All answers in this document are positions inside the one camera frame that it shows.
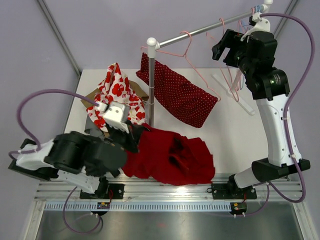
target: pink hanger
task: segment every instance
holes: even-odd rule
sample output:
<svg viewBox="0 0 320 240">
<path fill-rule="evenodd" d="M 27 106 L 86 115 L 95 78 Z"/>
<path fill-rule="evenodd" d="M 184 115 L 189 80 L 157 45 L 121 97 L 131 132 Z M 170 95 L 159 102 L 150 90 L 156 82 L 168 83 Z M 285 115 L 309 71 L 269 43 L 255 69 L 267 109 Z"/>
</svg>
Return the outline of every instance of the pink hanger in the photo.
<svg viewBox="0 0 320 240">
<path fill-rule="evenodd" d="M 187 31 L 182 31 L 182 32 L 180 32 L 180 34 L 181 34 L 181 33 L 186 33 L 186 34 L 188 34 L 188 35 L 189 35 L 189 38 L 190 38 L 190 42 L 189 42 L 188 46 L 186 47 L 186 50 L 185 50 L 185 52 L 184 52 L 183 55 L 179 55 L 179 54 L 172 53 L 172 52 L 167 52 L 167 51 L 159 51 L 159 50 L 157 50 L 157 52 L 163 53 L 163 54 L 169 54 L 169 55 L 176 56 L 176 57 L 180 57 L 180 58 L 185 58 L 185 60 L 188 62 L 188 64 L 195 70 L 195 72 L 196 72 L 196 73 L 200 76 L 200 78 L 205 82 L 205 85 L 206 85 L 207 89 L 209 89 L 209 90 L 211 90 L 212 92 L 214 92 L 214 93 L 217 95 L 217 97 L 218 97 L 218 102 L 220 102 L 220 101 L 221 101 L 221 96 L 220 96 L 213 88 L 209 87 L 209 84 L 208 84 L 207 80 L 205 80 L 205 78 L 200 74 L 200 72 L 198 72 L 198 70 L 194 67 L 194 65 L 193 65 L 193 64 L 191 63 L 191 61 L 188 59 L 187 53 L 188 53 L 189 47 L 190 47 L 191 42 L 192 42 L 192 36 L 191 36 L 190 33 L 187 32 Z"/>
<path fill-rule="evenodd" d="M 223 25 L 222 35 L 224 35 L 224 34 L 225 34 L 225 28 L 226 28 L 226 26 L 225 26 L 225 21 L 223 20 L 223 18 L 219 18 L 219 20 L 222 22 L 222 25 Z M 211 36 L 208 32 L 206 33 L 206 36 L 209 37 L 210 39 L 212 39 L 213 41 L 215 41 L 216 43 L 218 42 L 218 41 L 217 41 L 213 36 Z M 228 85 L 228 87 L 229 87 L 229 89 L 230 89 L 231 94 L 233 95 L 234 100 L 235 100 L 236 102 L 239 102 L 238 90 L 239 90 L 239 88 L 240 88 L 240 85 L 239 85 L 239 82 L 240 82 L 240 81 L 238 81 L 238 85 L 237 85 L 236 89 L 235 89 L 235 90 L 232 90 L 232 85 L 233 85 L 234 81 L 233 81 L 233 77 L 232 77 L 232 74 L 231 74 L 231 71 L 230 71 L 229 66 L 226 66 L 226 68 L 228 69 L 228 72 L 229 72 L 229 76 L 230 76 L 230 79 L 231 79 L 231 85 L 230 85 L 227 77 L 225 76 L 224 71 L 222 70 L 223 66 L 222 66 L 218 61 L 217 61 L 217 64 L 218 64 L 218 66 L 219 66 L 219 69 L 220 69 L 220 71 L 221 71 L 221 73 L 222 73 L 222 75 L 223 75 L 223 78 L 224 78 L 226 84 Z M 240 75 L 240 74 L 238 73 L 238 71 L 237 71 L 234 80 L 237 80 L 237 78 L 240 78 L 240 76 L 241 76 L 241 75 Z"/>
<path fill-rule="evenodd" d="M 249 27 L 245 28 L 245 27 L 242 25 L 241 20 L 238 20 L 238 24 L 237 24 L 237 26 L 236 26 L 236 31 L 237 31 L 237 32 L 246 33 L 246 32 L 248 31 L 248 28 L 249 28 Z"/>
</svg>

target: red garment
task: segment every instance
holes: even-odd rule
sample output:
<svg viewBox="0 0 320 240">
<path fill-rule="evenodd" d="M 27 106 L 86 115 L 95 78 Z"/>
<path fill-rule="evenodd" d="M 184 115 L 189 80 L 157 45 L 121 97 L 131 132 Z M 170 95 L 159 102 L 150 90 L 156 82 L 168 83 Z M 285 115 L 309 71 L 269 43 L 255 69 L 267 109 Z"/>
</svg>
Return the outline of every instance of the red garment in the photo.
<svg viewBox="0 0 320 240">
<path fill-rule="evenodd" d="M 143 53 L 136 75 L 149 84 L 148 55 Z M 154 96 L 174 117 L 201 128 L 218 98 L 193 85 L 184 76 L 155 61 Z"/>
<path fill-rule="evenodd" d="M 122 168 L 128 176 L 153 177 L 164 184 L 209 184 L 215 175 L 213 156 L 199 137 L 188 139 L 172 131 L 147 126 L 139 153 L 127 152 Z"/>
</svg>

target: metal rod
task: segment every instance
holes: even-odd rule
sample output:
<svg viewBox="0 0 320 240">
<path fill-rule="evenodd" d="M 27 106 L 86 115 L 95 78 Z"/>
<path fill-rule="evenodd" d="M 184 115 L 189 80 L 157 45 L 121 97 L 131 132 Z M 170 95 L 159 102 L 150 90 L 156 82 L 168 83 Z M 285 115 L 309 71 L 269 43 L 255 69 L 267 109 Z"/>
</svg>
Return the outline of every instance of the metal rod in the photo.
<svg viewBox="0 0 320 240">
<path fill-rule="evenodd" d="M 149 57 L 149 125 L 155 122 L 155 59 Z"/>
<path fill-rule="evenodd" d="M 284 13 L 291 15 L 294 12 L 294 10 L 296 9 L 299 2 L 300 2 L 300 0 L 291 0 L 289 2 L 288 6 L 286 7 Z M 275 27 L 275 30 L 273 32 L 275 39 L 278 39 L 280 33 L 284 29 L 287 22 L 288 22 L 288 18 L 284 18 L 284 17 L 281 18 L 281 20 L 279 21 L 278 25 Z"/>
<path fill-rule="evenodd" d="M 40 7 L 41 11 L 43 12 L 47 22 L 49 23 L 56 39 L 58 40 L 60 46 L 62 47 L 62 50 L 64 51 L 66 57 L 68 58 L 69 62 L 71 63 L 73 70 L 75 71 L 76 75 L 78 76 L 78 79 L 81 77 L 81 69 L 79 68 L 74 56 L 71 54 L 71 51 L 69 50 L 66 41 L 64 40 L 62 34 L 59 31 L 58 25 L 56 24 L 45 0 L 36 0 L 38 6 Z"/>
<path fill-rule="evenodd" d="M 224 19 L 224 24 L 229 24 L 229 23 L 238 21 L 240 19 L 249 17 L 251 15 L 252 15 L 252 11 L 248 11 L 248 12 L 245 12 L 245 13 L 240 14 L 238 16 L 233 16 L 233 17 L 230 17 L 228 19 Z M 205 26 L 205 27 L 199 28 L 197 30 L 191 31 L 190 35 L 191 36 L 195 36 L 195 35 L 198 35 L 198 34 L 202 34 L 202 33 L 208 32 L 208 31 L 210 31 L 212 29 L 216 29 L 218 27 L 221 27 L 222 25 L 223 25 L 222 22 L 218 21 L 218 22 L 216 22 L 216 23 L 214 23 L 212 25 Z M 160 48 L 163 48 L 165 46 L 180 42 L 180 41 L 182 41 L 184 39 L 187 39 L 187 38 L 189 38 L 189 35 L 188 34 L 183 34 L 183 35 L 179 35 L 179 36 L 176 36 L 174 38 L 162 41 L 162 42 L 159 43 L 159 45 L 160 45 Z"/>
</svg>

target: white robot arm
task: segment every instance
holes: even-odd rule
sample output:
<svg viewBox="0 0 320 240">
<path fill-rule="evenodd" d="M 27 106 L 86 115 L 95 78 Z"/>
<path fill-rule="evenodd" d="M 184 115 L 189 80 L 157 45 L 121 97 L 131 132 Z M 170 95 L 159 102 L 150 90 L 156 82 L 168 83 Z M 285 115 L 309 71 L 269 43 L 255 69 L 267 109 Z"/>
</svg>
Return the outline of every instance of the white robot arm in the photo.
<svg viewBox="0 0 320 240">
<path fill-rule="evenodd" d="M 226 65 L 239 68 L 246 79 L 259 109 L 268 143 L 267 158 L 254 161 L 250 168 L 230 176 L 228 187 L 231 192 L 296 173 L 293 157 L 301 171 L 310 168 L 310 161 L 302 159 L 296 145 L 290 112 L 287 109 L 290 88 L 284 71 L 273 66 L 277 40 L 270 33 L 270 22 L 255 13 L 250 18 L 253 28 L 245 34 L 228 29 L 221 41 L 212 48 L 212 59 L 219 60 L 225 48 L 229 48 Z M 285 121 L 289 136 L 286 136 Z"/>
<path fill-rule="evenodd" d="M 138 152 L 139 139 L 145 127 L 132 125 L 127 120 L 130 107 L 125 104 L 100 102 L 97 109 L 105 112 L 103 118 L 109 138 L 102 140 L 75 131 L 57 135 L 43 143 L 39 151 L 20 153 L 9 169 L 37 179 L 61 180 L 76 185 L 84 193 L 95 194 L 97 198 L 100 192 L 104 198 L 108 187 L 105 174 L 111 173 L 116 177 L 120 173 L 118 169 L 126 163 L 126 151 Z M 26 139 L 20 152 L 36 149 L 36 143 Z"/>
</svg>

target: red flower print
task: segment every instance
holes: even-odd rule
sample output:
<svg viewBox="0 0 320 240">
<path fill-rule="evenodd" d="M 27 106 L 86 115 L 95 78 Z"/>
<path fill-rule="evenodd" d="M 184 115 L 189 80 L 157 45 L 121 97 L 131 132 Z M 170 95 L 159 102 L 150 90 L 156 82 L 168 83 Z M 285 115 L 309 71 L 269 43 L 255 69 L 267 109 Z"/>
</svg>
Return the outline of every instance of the red flower print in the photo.
<svg viewBox="0 0 320 240">
<path fill-rule="evenodd" d="M 117 63 L 115 64 L 115 72 L 121 75 L 120 67 Z"/>
<path fill-rule="evenodd" d="M 120 97 L 124 90 L 125 90 L 125 88 L 124 88 L 123 85 L 120 85 L 119 83 L 116 83 L 113 86 L 112 94 L 116 95 L 117 97 Z"/>
<path fill-rule="evenodd" d="M 99 87 L 99 91 L 102 92 L 105 88 L 106 88 L 106 86 L 102 85 L 102 86 Z"/>
<path fill-rule="evenodd" d="M 132 95 L 130 95 L 129 100 L 130 100 L 130 102 L 137 102 L 137 101 L 139 101 L 139 97 L 132 94 Z"/>
<path fill-rule="evenodd" d="M 100 111 L 94 110 L 94 114 L 99 118 Z"/>
<path fill-rule="evenodd" d="M 108 102 L 109 102 L 109 104 L 110 104 L 113 100 L 114 100 L 114 97 L 111 96 L 111 95 L 109 95 L 109 96 L 108 96 Z"/>
<path fill-rule="evenodd" d="M 126 87 L 126 90 L 127 90 L 127 86 L 129 87 L 129 79 L 128 79 L 128 77 L 126 77 L 124 79 L 124 84 L 125 84 L 125 87 Z"/>
<path fill-rule="evenodd" d="M 101 101 L 101 94 L 100 94 L 100 93 L 98 93 L 98 94 L 95 95 L 94 101 L 95 101 L 95 102 L 97 102 L 97 101 L 100 102 L 100 101 Z"/>
<path fill-rule="evenodd" d="M 98 119 L 94 121 L 94 124 L 100 129 L 105 126 L 105 123 L 105 120 L 101 116 L 98 116 Z"/>
<path fill-rule="evenodd" d="M 141 119 L 144 119 L 146 117 L 146 113 L 145 112 L 138 112 L 136 114 L 136 119 L 139 121 Z"/>
<path fill-rule="evenodd" d="M 110 80 L 111 80 L 111 72 L 108 71 L 106 73 L 105 82 L 108 84 L 108 83 L 110 83 Z"/>
</svg>

